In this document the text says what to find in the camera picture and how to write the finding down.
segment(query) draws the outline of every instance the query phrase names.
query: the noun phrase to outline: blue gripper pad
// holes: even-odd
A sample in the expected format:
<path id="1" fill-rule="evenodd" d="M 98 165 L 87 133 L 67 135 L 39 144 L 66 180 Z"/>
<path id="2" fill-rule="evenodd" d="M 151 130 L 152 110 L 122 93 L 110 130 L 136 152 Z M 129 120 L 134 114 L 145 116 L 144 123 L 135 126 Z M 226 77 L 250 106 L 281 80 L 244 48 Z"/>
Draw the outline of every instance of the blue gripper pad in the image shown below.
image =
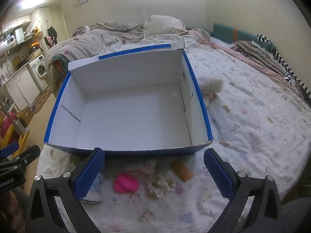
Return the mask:
<path id="1" fill-rule="evenodd" d="M 215 181 L 221 195 L 231 200 L 234 197 L 234 188 L 237 183 L 236 177 L 234 176 L 234 169 L 228 162 L 223 162 L 213 148 L 207 149 L 204 152 L 204 164 Z M 227 172 L 223 168 L 224 164 L 226 164 Z"/>
<path id="2" fill-rule="evenodd" d="M 76 179 L 74 183 L 74 195 L 77 201 L 86 197 L 97 174 L 99 173 L 99 170 L 102 168 L 104 161 L 104 151 L 99 149 L 90 162 L 86 165 L 79 177 Z"/>
<path id="3" fill-rule="evenodd" d="M 14 141 L 0 151 L 0 158 L 6 158 L 19 149 L 19 144 Z"/>

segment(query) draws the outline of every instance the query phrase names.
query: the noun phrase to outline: orange strap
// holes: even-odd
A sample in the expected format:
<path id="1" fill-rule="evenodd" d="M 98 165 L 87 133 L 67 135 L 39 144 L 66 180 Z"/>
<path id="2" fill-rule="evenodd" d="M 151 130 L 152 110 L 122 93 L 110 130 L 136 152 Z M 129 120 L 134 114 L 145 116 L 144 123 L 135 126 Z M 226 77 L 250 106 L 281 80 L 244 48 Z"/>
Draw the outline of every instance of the orange strap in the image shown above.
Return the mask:
<path id="1" fill-rule="evenodd" d="M 233 30 L 233 42 L 234 42 L 234 43 L 238 41 L 238 37 L 237 37 L 237 35 L 236 35 L 237 31 L 238 31 L 238 29 L 234 29 L 234 30 Z"/>

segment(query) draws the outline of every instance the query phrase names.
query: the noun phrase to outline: cardboard box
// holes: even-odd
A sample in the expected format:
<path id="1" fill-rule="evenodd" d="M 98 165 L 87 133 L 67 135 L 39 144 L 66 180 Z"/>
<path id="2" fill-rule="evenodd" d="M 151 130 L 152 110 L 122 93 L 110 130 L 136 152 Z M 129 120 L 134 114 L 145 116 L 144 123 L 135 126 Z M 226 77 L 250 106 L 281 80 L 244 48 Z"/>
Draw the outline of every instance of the cardboard box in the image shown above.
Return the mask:
<path id="1" fill-rule="evenodd" d="M 195 153 L 212 142 L 184 43 L 76 60 L 51 113 L 44 143 L 69 153 L 149 157 Z"/>
<path id="2" fill-rule="evenodd" d="M 25 128 L 29 125 L 33 116 L 34 114 L 28 106 L 16 114 L 16 117 L 21 121 Z"/>
<path id="3" fill-rule="evenodd" d="M 29 60 L 34 59 L 36 56 L 38 56 L 41 53 L 41 49 L 35 50 L 32 54 L 29 55 Z"/>
<path id="4" fill-rule="evenodd" d="M 15 70 L 18 70 L 17 65 L 20 63 L 20 61 L 21 61 L 21 58 L 18 55 L 15 58 L 13 58 L 12 64 Z"/>

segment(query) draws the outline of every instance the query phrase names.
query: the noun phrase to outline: white cabinet door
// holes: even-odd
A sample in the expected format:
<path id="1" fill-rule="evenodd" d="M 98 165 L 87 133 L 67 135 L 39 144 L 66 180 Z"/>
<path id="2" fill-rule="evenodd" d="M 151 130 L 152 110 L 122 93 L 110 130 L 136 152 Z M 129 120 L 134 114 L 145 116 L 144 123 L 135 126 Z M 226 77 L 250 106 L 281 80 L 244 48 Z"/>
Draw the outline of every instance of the white cabinet door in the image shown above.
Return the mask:
<path id="1" fill-rule="evenodd" d="M 42 36 L 48 36 L 48 29 L 53 26 L 53 20 L 50 7 L 38 8 L 38 17 L 41 24 Z"/>
<path id="2" fill-rule="evenodd" d="M 12 78 L 5 84 L 13 102 L 19 108 L 19 110 L 24 109 L 28 102 L 25 100 L 24 96 L 22 95 L 21 91 L 19 90 L 15 80 Z"/>
<path id="3" fill-rule="evenodd" d="M 17 20 L 16 19 L 13 19 L 7 23 L 4 23 L 2 25 L 2 32 L 6 32 L 14 27 L 16 27 L 18 24 L 17 24 Z"/>
<path id="4" fill-rule="evenodd" d="M 40 91 L 26 66 L 24 66 L 16 75 L 14 75 L 14 80 L 26 101 L 29 103 L 29 105 L 32 105 L 37 96 L 40 94 Z"/>
<path id="5" fill-rule="evenodd" d="M 44 8 L 44 14 L 45 14 L 45 19 L 46 19 L 47 29 L 50 28 L 51 26 L 54 27 L 50 7 Z"/>
<path id="6" fill-rule="evenodd" d="M 16 19 L 17 25 L 30 22 L 30 15 L 25 15 Z"/>

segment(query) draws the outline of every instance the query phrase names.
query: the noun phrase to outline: rug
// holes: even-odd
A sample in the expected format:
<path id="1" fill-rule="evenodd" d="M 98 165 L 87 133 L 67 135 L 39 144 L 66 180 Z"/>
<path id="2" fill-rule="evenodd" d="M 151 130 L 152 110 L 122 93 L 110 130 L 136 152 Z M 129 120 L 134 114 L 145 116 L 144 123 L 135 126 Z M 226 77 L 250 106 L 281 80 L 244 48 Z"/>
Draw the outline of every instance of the rug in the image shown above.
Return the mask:
<path id="1" fill-rule="evenodd" d="M 45 104 L 46 100 L 49 98 L 51 92 L 50 90 L 47 88 L 40 96 L 39 98 L 36 100 L 35 102 L 35 109 L 34 109 L 34 114 L 37 114 L 40 109 L 42 108 L 42 106 Z"/>

